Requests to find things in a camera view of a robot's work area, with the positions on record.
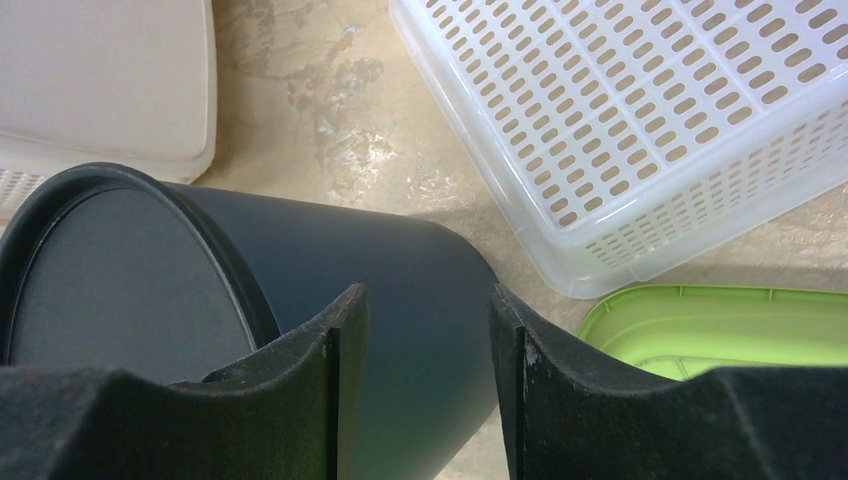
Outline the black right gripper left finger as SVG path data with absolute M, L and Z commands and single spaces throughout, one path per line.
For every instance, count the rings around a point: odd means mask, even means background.
M 199 382 L 5 367 L 5 479 L 345 479 L 370 320 L 365 286 Z

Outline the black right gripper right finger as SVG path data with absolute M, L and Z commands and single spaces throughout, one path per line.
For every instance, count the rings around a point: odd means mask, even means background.
M 843 367 L 630 366 L 497 286 L 489 316 L 514 479 L 843 479 Z

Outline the lime green plastic basin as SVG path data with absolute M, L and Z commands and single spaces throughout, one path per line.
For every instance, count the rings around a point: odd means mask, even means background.
M 577 336 L 624 363 L 678 381 L 725 366 L 844 367 L 847 295 L 640 285 L 600 301 Z

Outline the black cylindrical bucket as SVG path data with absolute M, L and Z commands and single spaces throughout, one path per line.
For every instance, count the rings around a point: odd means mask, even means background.
M 497 402 L 495 283 L 430 221 L 81 165 L 38 187 L 2 236 L 1 371 L 199 382 L 361 284 L 368 350 L 345 479 L 431 479 Z

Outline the white lattice plastic basket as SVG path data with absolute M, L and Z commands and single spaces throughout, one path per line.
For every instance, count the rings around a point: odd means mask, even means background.
M 847 179 L 843 1 L 393 1 L 546 283 L 648 281 Z

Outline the cream perforated storage basket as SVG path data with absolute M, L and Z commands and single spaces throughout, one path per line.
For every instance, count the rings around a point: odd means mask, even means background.
M 1 5 L 1 218 L 89 162 L 190 183 L 211 165 L 217 59 L 208 1 Z

